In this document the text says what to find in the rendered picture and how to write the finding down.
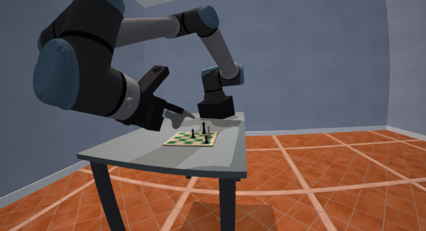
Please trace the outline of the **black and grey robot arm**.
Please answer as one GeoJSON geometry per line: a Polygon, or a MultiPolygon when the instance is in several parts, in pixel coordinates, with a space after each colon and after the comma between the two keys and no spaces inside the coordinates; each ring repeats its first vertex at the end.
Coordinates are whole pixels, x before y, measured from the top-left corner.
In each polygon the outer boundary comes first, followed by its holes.
{"type": "Polygon", "coordinates": [[[138,107],[140,89],[145,103],[170,73],[155,65],[136,82],[110,66],[114,48],[192,33],[217,64],[201,71],[205,103],[224,101],[222,87],[244,84],[243,66],[233,61],[212,6],[165,18],[124,19],[124,10],[123,0],[73,0],[42,30],[33,73],[34,92],[42,103],[126,120],[138,107]]]}

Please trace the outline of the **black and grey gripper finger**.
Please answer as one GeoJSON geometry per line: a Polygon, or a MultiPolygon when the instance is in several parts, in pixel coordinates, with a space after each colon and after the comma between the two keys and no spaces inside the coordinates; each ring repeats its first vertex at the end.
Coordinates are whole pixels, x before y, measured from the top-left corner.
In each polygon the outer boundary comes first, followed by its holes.
{"type": "Polygon", "coordinates": [[[170,104],[165,101],[162,101],[161,105],[164,105],[163,108],[166,109],[164,112],[164,115],[166,118],[169,118],[172,121],[172,127],[174,129],[178,129],[180,127],[180,125],[182,124],[186,116],[195,119],[195,116],[191,112],[183,108],[180,108],[176,105],[170,104]],[[172,111],[175,113],[172,113],[169,111],[172,111]]]}

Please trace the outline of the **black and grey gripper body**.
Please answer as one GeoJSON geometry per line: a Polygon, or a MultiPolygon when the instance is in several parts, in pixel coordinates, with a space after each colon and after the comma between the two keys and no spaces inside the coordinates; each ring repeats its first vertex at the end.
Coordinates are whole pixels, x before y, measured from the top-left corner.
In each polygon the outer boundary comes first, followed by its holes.
{"type": "Polygon", "coordinates": [[[152,94],[145,103],[142,103],[142,91],[140,90],[139,105],[133,115],[126,120],[115,120],[128,126],[133,124],[141,128],[145,128],[146,130],[160,132],[160,128],[164,120],[164,117],[162,117],[164,112],[163,105],[161,105],[162,101],[166,100],[155,97],[152,94]]]}

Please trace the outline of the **green and cream chessboard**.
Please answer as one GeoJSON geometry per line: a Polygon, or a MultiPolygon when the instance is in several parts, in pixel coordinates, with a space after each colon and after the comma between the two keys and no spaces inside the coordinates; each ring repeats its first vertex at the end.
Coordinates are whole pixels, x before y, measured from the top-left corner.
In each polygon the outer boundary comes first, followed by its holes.
{"type": "Polygon", "coordinates": [[[196,138],[191,138],[191,132],[178,132],[169,140],[167,140],[163,146],[214,146],[218,132],[210,132],[212,136],[209,136],[208,144],[205,144],[206,134],[202,132],[194,132],[196,138]]]}

